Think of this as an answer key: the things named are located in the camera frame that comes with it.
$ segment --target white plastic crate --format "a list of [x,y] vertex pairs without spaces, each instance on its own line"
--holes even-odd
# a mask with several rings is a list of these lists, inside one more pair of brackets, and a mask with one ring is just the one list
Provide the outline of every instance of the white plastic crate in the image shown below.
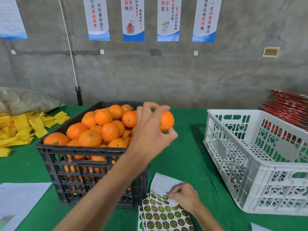
[[308,132],[260,110],[208,110],[203,141],[237,206],[308,216]]

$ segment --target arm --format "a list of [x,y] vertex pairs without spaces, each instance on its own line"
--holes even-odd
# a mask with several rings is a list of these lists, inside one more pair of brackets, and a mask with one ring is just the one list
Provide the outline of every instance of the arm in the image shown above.
[[203,231],[224,231],[210,211],[202,204],[197,191],[190,184],[184,183],[175,187],[169,196],[193,214]]
[[101,231],[104,228],[133,179],[177,137],[173,128],[168,134],[159,129],[160,118],[169,109],[149,102],[137,108],[138,124],[128,150],[53,231]]

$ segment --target green tablecloth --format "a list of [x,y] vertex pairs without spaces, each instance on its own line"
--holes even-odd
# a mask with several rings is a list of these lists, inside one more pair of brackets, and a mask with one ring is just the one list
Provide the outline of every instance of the green tablecloth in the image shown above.
[[[87,107],[63,106],[59,111],[74,117]],[[174,129],[179,137],[150,164],[149,182],[156,172],[189,182],[198,191],[201,201],[209,208],[213,216],[226,231],[250,230],[250,222],[273,231],[305,230],[307,217],[274,216],[247,214],[233,202],[219,172],[202,140],[204,139],[206,109],[172,109],[175,118]],[[13,147],[9,157],[0,158],[0,183],[50,182],[50,178],[32,144]],[[22,221],[17,231],[49,231],[72,209],[59,202],[52,185],[29,215]],[[138,211],[116,209],[108,221],[105,230],[137,230]],[[193,219],[196,230],[201,230]]]

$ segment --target cartoon figure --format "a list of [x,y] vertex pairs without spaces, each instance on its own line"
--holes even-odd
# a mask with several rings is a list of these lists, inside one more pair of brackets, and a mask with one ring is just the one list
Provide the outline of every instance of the cartoon figure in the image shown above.
[[129,23],[129,24],[126,26],[126,31],[127,31],[128,34],[134,33],[134,31],[135,31],[134,25],[131,24],[131,23]]
[[167,28],[168,28],[168,26],[169,26],[169,21],[162,22],[161,25],[162,25],[162,27],[163,27],[163,29],[162,29],[161,31],[162,31],[163,33],[168,33]]

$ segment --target black plastic crate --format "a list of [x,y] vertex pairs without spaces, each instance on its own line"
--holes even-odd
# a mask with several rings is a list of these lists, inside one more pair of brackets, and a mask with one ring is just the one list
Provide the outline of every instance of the black plastic crate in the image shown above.
[[[111,105],[131,105],[134,109],[143,102],[134,101],[101,101],[76,117],[62,124],[54,132],[66,133],[75,123],[81,122],[83,116],[90,111],[102,109]],[[36,145],[45,163],[49,176],[56,188],[59,199],[65,205],[74,205],[113,167],[114,161],[127,150],[118,147],[75,147],[44,145],[44,136]],[[75,155],[104,156],[106,161],[75,159]],[[118,202],[118,208],[138,209],[145,197],[148,186],[149,166],[142,172],[123,194]]]

